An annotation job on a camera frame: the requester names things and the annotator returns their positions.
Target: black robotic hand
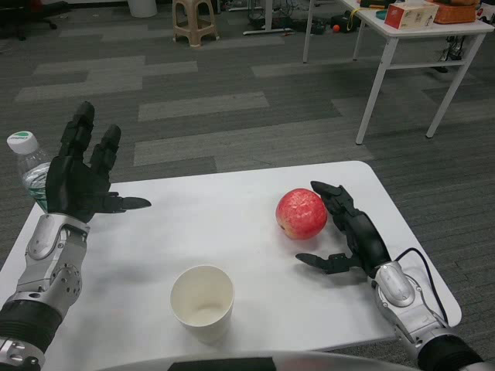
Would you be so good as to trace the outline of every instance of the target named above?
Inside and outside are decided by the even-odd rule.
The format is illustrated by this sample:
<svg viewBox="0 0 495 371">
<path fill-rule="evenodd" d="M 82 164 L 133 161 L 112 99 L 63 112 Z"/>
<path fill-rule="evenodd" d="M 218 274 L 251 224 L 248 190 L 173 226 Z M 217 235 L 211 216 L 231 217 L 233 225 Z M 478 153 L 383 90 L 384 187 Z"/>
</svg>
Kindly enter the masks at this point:
<svg viewBox="0 0 495 371">
<path fill-rule="evenodd" d="M 334 187 L 321 182 L 311 182 L 311 186 L 321 196 L 336 227 L 346 234 L 352 257 L 347 258 L 345 254 L 330 255 L 328 260 L 311 254 L 298 254 L 296 257 L 323 269 L 327 274 L 346 272 L 350 267 L 362 267 L 368 276 L 374 278 L 377 267 L 391 261 L 391 258 L 370 217 L 354 208 L 353 198 L 342 186 Z"/>
<path fill-rule="evenodd" d="M 49 167 L 46 179 L 46 200 L 49 213 L 62 213 L 84 223 L 95 213 L 124 213 L 129 209 L 151 206 L 146 199 L 122 198 L 109 192 L 109 172 L 117 158 L 121 129 L 108 128 L 101 143 L 95 146 L 90 167 L 83 163 L 93 130 L 94 107 L 80 105 L 63 133 L 62 148 Z"/>
</svg>

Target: red apple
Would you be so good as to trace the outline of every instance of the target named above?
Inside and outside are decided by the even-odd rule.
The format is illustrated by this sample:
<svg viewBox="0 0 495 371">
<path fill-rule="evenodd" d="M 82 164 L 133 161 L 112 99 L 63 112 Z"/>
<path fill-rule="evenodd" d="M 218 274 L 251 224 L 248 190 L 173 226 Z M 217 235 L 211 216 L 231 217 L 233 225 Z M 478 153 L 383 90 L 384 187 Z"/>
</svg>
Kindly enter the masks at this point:
<svg viewBox="0 0 495 371">
<path fill-rule="evenodd" d="M 298 188 L 282 197 L 275 212 L 278 225 L 293 240 L 308 240 L 325 226 L 328 214 L 320 197 Z"/>
</svg>

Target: white paper cup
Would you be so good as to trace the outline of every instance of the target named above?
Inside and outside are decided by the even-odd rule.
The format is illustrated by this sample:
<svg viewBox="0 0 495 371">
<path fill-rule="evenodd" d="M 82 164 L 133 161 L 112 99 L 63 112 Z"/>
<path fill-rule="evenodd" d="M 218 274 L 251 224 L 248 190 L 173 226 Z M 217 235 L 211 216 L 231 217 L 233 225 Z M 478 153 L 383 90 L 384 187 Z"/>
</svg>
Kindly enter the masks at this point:
<svg viewBox="0 0 495 371">
<path fill-rule="evenodd" d="M 211 343 L 229 328 L 234 285 L 220 268 L 200 265 L 177 278 L 170 304 L 185 328 L 201 342 Z"/>
</svg>

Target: gray carpet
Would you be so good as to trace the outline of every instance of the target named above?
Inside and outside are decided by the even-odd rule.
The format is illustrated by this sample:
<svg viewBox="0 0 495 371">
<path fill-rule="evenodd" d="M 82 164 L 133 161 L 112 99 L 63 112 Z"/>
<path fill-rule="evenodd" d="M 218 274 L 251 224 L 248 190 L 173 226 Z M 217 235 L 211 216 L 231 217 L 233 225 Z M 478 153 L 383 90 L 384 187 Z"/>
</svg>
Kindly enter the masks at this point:
<svg viewBox="0 0 495 371">
<path fill-rule="evenodd" d="M 342 12 L 338 5 L 319 12 Z M 169 7 L 153 19 L 80 9 L 57 31 L 0 40 L 0 137 L 36 133 L 56 153 L 76 106 L 97 108 L 99 137 L 123 130 L 113 182 L 362 160 L 383 182 L 463 310 L 459 333 L 495 358 L 495 35 L 488 35 L 433 139 L 424 134 L 453 76 L 387 73 L 364 144 L 354 138 L 384 40 L 357 34 L 250 36 L 245 13 L 217 16 L 221 40 L 171 40 Z M 408 42 L 398 60 L 437 60 L 444 40 Z M 32 207 L 0 146 L 0 267 Z M 410 364 L 396 342 L 340 352 Z"/>
</svg>

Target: bottle cap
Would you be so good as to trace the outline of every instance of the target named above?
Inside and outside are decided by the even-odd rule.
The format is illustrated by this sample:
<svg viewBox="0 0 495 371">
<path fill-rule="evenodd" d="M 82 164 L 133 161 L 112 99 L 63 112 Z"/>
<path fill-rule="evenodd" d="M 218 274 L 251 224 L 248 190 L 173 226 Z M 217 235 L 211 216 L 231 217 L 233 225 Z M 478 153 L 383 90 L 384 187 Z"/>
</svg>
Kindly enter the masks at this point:
<svg viewBox="0 0 495 371">
<path fill-rule="evenodd" d="M 18 155 L 28 155 L 39 148 L 36 137 L 30 131 L 19 131 L 7 139 L 7 144 Z"/>
</svg>

